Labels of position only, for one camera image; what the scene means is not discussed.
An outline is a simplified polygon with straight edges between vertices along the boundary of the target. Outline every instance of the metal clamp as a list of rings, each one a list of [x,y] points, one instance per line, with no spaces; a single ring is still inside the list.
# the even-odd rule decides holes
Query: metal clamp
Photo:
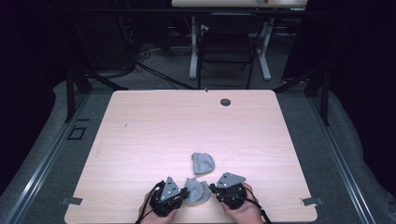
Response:
[[[307,198],[307,199],[301,199],[301,203],[305,206],[308,205],[318,206],[324,204],[324,201],[321,198]]]
[[[61,204],[63,204],[63,205],[69,205],[69,204],[80,205],[81,202],[82,202],[82,199],[71,197],[71,198],[63,198],[61,201]]]

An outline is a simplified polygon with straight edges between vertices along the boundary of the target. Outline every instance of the black curtain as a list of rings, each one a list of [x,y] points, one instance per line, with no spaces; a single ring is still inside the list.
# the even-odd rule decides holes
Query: black curtain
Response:
[[[55,102],[67,64],[34,1],[0,3],[0,193],[16,174]]]
[[[330,59],[330,89],[357,129],[365,162],[393,196],[396,196],[395,7],[396,2],[384,0],[309,0],[308,11],[343,11],[346,15],[337,21],[302,21],[283,76],[299,77]]]

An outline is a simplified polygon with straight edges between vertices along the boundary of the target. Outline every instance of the gray object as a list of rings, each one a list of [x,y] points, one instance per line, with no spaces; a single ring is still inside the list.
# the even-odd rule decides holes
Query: gray object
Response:
[[[168,200],[173,196],[176,196],[180,193],[180,189],[173,181],[172,177],[168,176],[166,179],[165,186],[163,187],[163,194],[161,195],[161,201]]]
[[[308,205],[318,206],[324,204],[324,201],[321,198],[307,198],[307,199],[301,199],[301,203],[305,206]]]
[[[225,172],[219,179],[218,183],[216,183],[216,188],[227,189],[234,185],[240,184],[245,180],[247,179],[240,175],[233,175],[231,173]]]
[[[61,201],[61,204],[63,205],[69,205],[69,204],[81,205],[81,203],[82,203],[82,199],[74,198],[74,197],[63,198]]]
[[[203,175],[215,169],[215,162],[212,157],[206,153],[194,152],[191,156],[194,163],[194,173]]]
[[[185,188],[190,194],[184,203],[206,203],[210,199],[211,191],[206,181],[199,182],[195,178],[187,178]]]

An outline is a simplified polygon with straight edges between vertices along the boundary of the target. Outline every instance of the dark background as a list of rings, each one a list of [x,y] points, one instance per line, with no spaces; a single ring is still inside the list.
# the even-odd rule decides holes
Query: dark background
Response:
[[[140,2],[143,3],[169,7],[169,1]],[[0,4],[0,191],[3,192],[49,117],[55,100],[52,88],[65,80],[69,69],[60,45],[70,43],[56,37],[58,31],[34,1]],[[93,1],[70,1],[69,4],[88,7]],[[107,1],[95,4],[111,6]],[[323,62],[331,62],[331,90],[356,126],[366,163],[392,195],[396,195],[393,126],[396,123],[396,22],[391,16],[394,8],[396,3],[390,1],[310,0],[308,11],[344,10],[350,12],[350,16],[337,18],[341,20],[303,20],[284,73],[284,77],[298,77]],[[143,29],[156,24],[159,18],[145,20]],[[76,41],[67,46],[75,49],[77,57],[87,66],[105,69],[134,66],[122,45],[114,17],[77,20],[75,32],[81,32],[84,38],[103,36],[104,43],[93,43],[91,49],[84,49],[84,40],[74,34]],[[113,31],[113,35],[107,35],[108,31]],[[148,36],[157,37],[153,41],[159,44],[166,44],[166,35]],[[98,52],[95,44],[109,48]]]

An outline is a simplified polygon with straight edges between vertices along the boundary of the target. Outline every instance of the gray rock-shaped object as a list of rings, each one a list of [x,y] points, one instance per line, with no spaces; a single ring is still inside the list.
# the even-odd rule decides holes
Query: gray rock-shaped object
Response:
[[[195,178],[187,178],[184,187],[190,192],[184,203],[206,203],[210,199],[211,191],[205,181],[199,182]]]
[[[206,153],[194,152],[191,156],[194,165],[194,173],[203,175],[215,169],[215,162],[212,157]]]

